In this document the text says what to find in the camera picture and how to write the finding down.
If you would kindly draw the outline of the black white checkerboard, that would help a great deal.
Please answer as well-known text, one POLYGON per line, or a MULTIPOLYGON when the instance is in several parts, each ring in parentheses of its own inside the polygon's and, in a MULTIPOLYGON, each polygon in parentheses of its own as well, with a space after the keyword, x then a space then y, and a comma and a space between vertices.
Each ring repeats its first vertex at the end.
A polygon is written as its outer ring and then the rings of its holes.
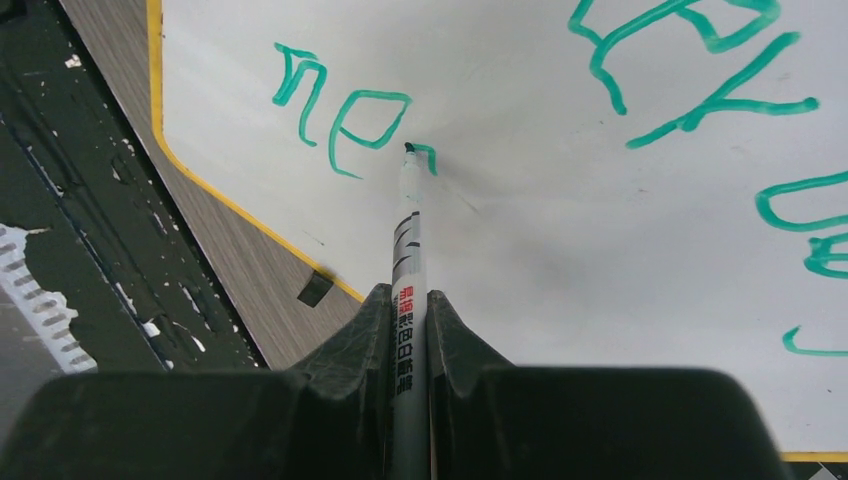
POLYGON ((846 462, 791 462, 788 463, 796 480, 847 480, 846 462))

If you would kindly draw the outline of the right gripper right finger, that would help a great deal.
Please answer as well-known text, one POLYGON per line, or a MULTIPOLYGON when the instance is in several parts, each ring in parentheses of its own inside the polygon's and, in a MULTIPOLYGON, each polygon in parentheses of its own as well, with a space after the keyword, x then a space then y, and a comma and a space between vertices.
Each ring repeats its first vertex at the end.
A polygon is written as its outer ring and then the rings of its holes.
POLYGON ((753 401, 696 368, 520 367, 446 295, 426 317, 441 479, 788 479, 753 401))

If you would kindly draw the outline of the green whiteboard marker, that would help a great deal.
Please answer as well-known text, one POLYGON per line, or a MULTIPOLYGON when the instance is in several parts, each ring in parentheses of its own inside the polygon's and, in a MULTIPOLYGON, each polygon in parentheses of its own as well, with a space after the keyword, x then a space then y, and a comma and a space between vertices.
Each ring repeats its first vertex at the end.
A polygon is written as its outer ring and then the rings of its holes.
POLYGON ((414 144, 407 142, 404 149, 399 220, 393 234, 394 393, 387 477, 428 479, 431 463, 425 327, 427 292, 420 192, 421 174, 426 168, 421 165, 422 157, 414 144))

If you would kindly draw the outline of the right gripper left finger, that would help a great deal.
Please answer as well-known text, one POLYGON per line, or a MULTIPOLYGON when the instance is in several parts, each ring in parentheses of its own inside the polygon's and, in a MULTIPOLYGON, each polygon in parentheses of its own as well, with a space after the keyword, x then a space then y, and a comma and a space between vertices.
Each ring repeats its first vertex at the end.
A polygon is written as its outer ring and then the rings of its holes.
POLYGON ((5 479, 382 479, 390 288, 283 371, 97 373, 46 383, 5 479))

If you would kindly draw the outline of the yellow framed whiteboard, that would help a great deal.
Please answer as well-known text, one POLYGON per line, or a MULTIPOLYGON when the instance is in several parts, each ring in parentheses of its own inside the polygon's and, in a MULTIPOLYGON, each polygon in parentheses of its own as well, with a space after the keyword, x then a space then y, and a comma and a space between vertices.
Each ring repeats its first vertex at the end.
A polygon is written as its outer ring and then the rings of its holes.
POLYGON ((152 1, 153 129, 338 285, 428 285, 519 364, 709 367, 847 457, 843 1, 152 1))

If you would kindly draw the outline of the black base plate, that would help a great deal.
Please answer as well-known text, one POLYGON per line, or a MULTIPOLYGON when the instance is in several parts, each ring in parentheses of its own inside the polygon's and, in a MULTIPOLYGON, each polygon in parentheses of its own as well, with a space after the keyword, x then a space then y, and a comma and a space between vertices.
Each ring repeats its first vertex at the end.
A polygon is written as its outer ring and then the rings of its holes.
POLYGON ((265 362, 57 1, 1 5, 1 226, 97 371, 265 362))

